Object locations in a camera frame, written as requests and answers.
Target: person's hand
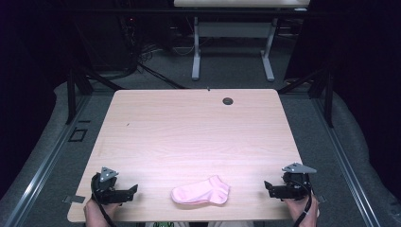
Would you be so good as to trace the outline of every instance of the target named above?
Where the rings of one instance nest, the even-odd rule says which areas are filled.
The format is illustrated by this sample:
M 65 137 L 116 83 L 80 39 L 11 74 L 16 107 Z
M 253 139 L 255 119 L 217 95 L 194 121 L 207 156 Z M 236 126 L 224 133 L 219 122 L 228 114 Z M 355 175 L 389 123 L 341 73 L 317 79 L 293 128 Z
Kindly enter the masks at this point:
M 294 221 L 304 212 L 307 200 L 309 197 L 305 197 L 303 200 L 295 201 L 290 199 L 284 199 L 283 201 L 287 204 L 289 213 Z M 312 204 L 305 218 L 301 221 L 300 226 L 302 227 L 316 227 L 318 220 L 319 203 L 315 196 L 312 195 Z
M 121 204 L 110 203 L 108 205 L 102 205 L 106 214 L 113 219 L 115 210 Z M 83 207 L 83 212 L 85 213 L 86 226 L 87 227 L 109 227 L 106 219 L 103 217 L 99 206 L 92 199 L 86 202 L 85 207 Z

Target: circular hole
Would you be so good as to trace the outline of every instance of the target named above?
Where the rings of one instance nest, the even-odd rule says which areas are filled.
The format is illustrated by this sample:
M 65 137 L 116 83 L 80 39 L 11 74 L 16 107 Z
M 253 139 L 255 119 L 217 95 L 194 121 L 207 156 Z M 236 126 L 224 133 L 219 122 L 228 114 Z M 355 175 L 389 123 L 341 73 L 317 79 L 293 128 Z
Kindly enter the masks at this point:
M 233 104 L 233 99 L 230 97 L 225 97 L 225 98 L 223 98 L 223 103 L 225 105 L 231 105 L 231 104 Z

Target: table leg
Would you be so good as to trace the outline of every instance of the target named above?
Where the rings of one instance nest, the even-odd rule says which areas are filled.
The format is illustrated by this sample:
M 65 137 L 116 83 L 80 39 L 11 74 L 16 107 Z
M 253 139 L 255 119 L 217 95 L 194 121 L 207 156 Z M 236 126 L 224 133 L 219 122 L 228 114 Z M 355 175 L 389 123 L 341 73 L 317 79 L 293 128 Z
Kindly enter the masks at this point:
M 266 41 L 265 50 L 260 51 L 261 56 L 262 56 L 263 66 L 265 68 L 266 77 L 267 77 L 268 81 L 270 81 L 270 82 L 274 81 L 274 75 L 273 75 L 273 71 L 271 70 L 271 65 L 270 65 L 270 61 L 269 61 L 269 53 L 271 50 L 271 44 L 274 39 L 276 26 L 277 26 L 277 19 L 273 19 L 273 21 L 270 24 L 269 36 Z
M 192 79 L 198 80 L 200 78 L 201 68 L 201 51 L 200 51 L 200 34 L 199 34 L 199 23 L 198 17 L 194 20 L 194 64 L 192 66 Z

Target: desk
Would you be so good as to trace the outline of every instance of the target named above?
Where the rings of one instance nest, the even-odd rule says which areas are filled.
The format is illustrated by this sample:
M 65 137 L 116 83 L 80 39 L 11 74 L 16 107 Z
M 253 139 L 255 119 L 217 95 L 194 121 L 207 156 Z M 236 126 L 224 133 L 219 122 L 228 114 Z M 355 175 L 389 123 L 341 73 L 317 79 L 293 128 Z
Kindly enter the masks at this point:
M 233 100 L 232 105 L 222 102 Z M 118 171 L 115 188 L 138 183 L 119 221 L 207 221 L 289 218 L 264 181 L 283 184 L 282 167 L 301 163 L 274 90 L 131 90 L 115 93 L 79 184 L 89 200 L 91 178 L 106 166 Z M 231 186 L 222 205 L 181 205 L 174 187 L 218 175 Z M 83 222 L 83 204 L 68 219 Z
M 271 8 L 295 9 L 307 8 L 309 0 L 175 0 L 174 6 L 180 8 Z M 274 38 L 277 19 L 272 23 L 200 23 L 198 17 L 194 20 L 194 63 L 192 79 L 200 78 L 201 50 L 200 37 L 252 37 L 267 38 L 261 57 L 268 81 L 274 81 L 269 53 Z

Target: gray carpet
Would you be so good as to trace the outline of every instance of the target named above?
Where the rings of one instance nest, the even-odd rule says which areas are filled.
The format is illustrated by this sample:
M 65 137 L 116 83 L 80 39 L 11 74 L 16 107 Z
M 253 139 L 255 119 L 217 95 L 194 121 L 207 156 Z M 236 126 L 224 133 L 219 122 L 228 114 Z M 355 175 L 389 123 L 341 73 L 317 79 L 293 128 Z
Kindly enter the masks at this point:
M 190 78 L 192 53 L 181 56 L 165 51 L 155 51 L 152 59 L 145 62 L 151 69 L 162 73 L 188 88 L 282 88 L 288 59 L 294 42 L 289 39 L 275 39 L 270 61 L 276 76 L 275 82 L 267 82 L 259 50 L 260 40 L 213 40 L 202 47 L 200 80 Z M 170 89 L 164 82 L 148 73 L 135 74 L 114 80 L 128 89 Z M 102 84 L 92 81 L 96 91 L 78 116 L 77 129 L 87 130 L 82 142 L 65 142 L 61 156 L 53 171 L 46 179 L 41 193 L 23 221 L 23 226 L 81 226 L 66 219 L 69 204 L 62 202 L 66 195 L 74 195 L 92 151 L 98 131 L 112 99 L 113 92 Z M 66 86 L 56 89 L 58 103 L 41 140 L 26 162 L 19 177 L 1 200 L 1 225 L 5 225 L 14 207 L 24 194 L 35 172 L 46 155 L 51 152 L 64 130 L 66 120 Z M 304 89 L 294 95 L 281 95 L 288 122 L 303 162 L 318 169 L 311 175 L 315 192 L 324 195 L 327 202 L 321 204 L 319 226 L 365 226 L 354 195 L 344 179 L 335 148 L 321 121 L 316 103 L 307 98 Z M 401 226 L 396 220 L 397 204 L 383 187 L 369 164 L 368 149 L 363 135 L 346 105 L 338 96 L 334 98 L 333 121 L 335 133 L 356 172 L 357 177 L 370 201 L 381 226 Z M 117 223 L 118 226 L 133 226 L 131 223 Z M 290 226 L 291 221 L 256 222 L 257 226 Z

